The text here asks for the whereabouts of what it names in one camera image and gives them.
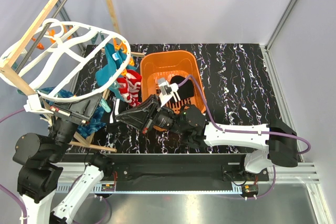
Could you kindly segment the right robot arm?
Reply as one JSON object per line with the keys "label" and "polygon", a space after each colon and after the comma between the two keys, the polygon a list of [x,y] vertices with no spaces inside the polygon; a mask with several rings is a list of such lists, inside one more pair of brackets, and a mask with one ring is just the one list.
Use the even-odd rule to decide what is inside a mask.
{"label": "right robot arm", "polygon": [[238,167],[239,176],[244,180],[252,179],[271,165],[298,165],[297,134],[281,119],[260,125],[216,124],[208,122],[195,105],[186,104],[175,113],[162,106],[155,95],[115,118],[144,134],[158,127],[181,135],[194,149],[229,145],[252,148],[254,151],[246,154],[244,163]]}

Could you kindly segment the red white santa sock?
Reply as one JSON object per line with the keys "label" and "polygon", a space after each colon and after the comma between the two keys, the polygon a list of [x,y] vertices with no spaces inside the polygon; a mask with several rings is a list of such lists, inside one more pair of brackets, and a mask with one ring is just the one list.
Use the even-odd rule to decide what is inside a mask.
{"label": "red white santa sock", "polygon": [[132,98],[129,93],[129,87],[128,87],[128,82],[125,78],[117,78],[117,82],[119,84],[119,92],[120,95],[122,96],[123,100],[126,103],[131,103]]}

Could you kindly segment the teal clothes clip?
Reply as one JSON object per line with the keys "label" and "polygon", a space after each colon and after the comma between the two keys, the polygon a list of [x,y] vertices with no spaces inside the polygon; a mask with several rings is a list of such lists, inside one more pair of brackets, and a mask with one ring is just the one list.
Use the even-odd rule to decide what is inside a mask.
{"label": "teal clothes clip", "polygon": [[102,99],[100,100],[100,105],[104,108],[104,110],[105,110],[107,113],[111,112],[111,109],[110,109],[110,107],[109,107],[107,101],[106,101],[104,98],[102,98]]}

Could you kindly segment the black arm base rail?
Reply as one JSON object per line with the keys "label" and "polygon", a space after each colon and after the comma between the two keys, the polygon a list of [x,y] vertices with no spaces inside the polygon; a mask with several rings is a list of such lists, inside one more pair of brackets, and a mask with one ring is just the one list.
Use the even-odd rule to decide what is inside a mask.
{"label": "black arm base rail", "polygon": [[117,191],[225,191],[266,182],[268,172],[244,170],[244,154],[111,154]]}

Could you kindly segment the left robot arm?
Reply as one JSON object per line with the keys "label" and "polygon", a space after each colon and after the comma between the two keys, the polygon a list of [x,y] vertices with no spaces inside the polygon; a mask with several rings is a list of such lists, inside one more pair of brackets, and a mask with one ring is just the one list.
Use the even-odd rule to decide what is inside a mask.
{"label": "left robot arm", "polygon": [[112,159],[95,153],[64,200],[51,208],[58,180],[63,171],[56,166],[81,124],[89,122],[102,95],[80,98],[50,98],[49,108],[41,105],[41,96],[30,95],[24,106],[27,112],[50,114],[51,128],[47,136],[27,133],[18,139],[13,161],[22,167],[18,174],[17,191],[25,205],[23,223],[72,223],[80,206],[94,186],[113,175]]}

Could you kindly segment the red white striped sock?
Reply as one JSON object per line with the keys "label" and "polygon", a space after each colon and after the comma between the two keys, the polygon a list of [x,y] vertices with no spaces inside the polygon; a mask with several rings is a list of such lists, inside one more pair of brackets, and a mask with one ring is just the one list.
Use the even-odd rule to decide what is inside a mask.
{"label": "red white striped sock", "polygon": [[140,104],[139,91],[141,89],[142,76],[135,70],[127,70],[125,77],[128,83],[129,94],[132,99],[131,106],[135,107]]}

